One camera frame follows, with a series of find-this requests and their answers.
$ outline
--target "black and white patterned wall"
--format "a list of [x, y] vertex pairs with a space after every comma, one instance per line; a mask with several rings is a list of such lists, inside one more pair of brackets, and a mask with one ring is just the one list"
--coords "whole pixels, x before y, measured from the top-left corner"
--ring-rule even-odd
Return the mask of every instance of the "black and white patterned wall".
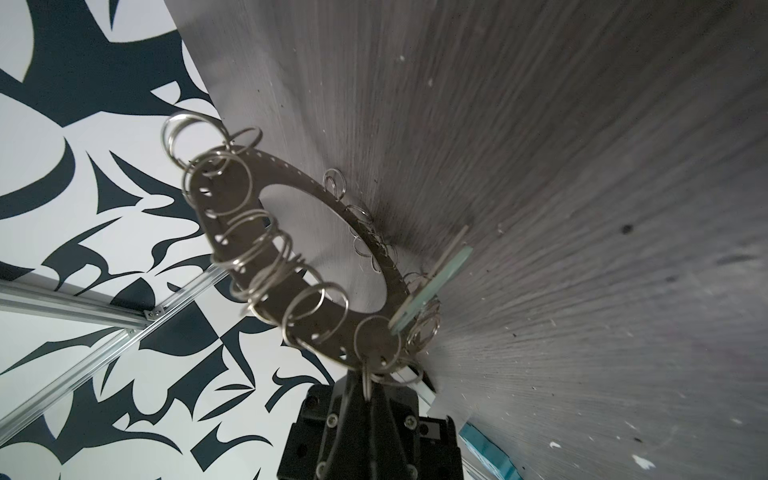
[[[0, 278], [151, 308], [210, 264], [159, 141], [217, 116], [162, 0], [0, 5]], [[190, 151], [217, 141], [198, 130]], [[0, 479], [273, 478], [313, 383], [344, 374], [226, 281], [0, 447]], [[0, 314], [0, 417], [115, 334]]]

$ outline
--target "silver metal bar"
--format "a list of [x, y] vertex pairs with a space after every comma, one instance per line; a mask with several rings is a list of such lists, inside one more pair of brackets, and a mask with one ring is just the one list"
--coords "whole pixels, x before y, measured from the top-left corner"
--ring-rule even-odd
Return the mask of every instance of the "silver metal bar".
[[134, 343], [154, 332], [171, 317], [189, 305], [195, 297], [208, 287], [215, 285], [227, 276], [227, 271], [215, 266], [208, 267], [201, 275], [189, 282], [184, 288], [171, 295], [161, 305], [147, 312], [147, 317], [153, 322], [142, 330], [126, 329], [93, 351], [63, 375], [37, 392], [26, 402], [0, 420], [0, 445], [19, 433], [32, 423], [42, 413], [61, 397], [86, 383], [99, 369], [104, 368], [112, 360], [118, 358]]
[[0, 310], [128, 329], [151, 323], [136, 310], [5, 280], [0, 280]]

